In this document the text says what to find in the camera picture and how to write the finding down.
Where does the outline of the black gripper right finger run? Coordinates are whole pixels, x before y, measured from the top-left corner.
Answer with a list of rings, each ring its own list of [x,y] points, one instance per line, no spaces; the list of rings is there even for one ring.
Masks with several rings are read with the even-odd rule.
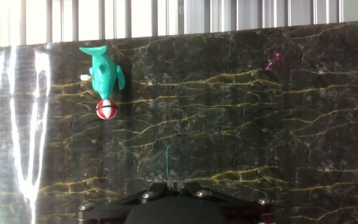
[[[177,194],[217,205],[229,223],[275,223],[275,200],[262,197],[245,201],[202,187],[197,182],[177,182]]]

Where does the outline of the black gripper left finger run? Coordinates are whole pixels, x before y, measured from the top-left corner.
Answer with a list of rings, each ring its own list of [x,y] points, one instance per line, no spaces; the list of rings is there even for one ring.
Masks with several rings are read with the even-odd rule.
[[[77,224],[124,223],[133,208],[163,197],[172,196],[175,182],[153,183],[142,190],[108,205],[82,203],[76,213]]]

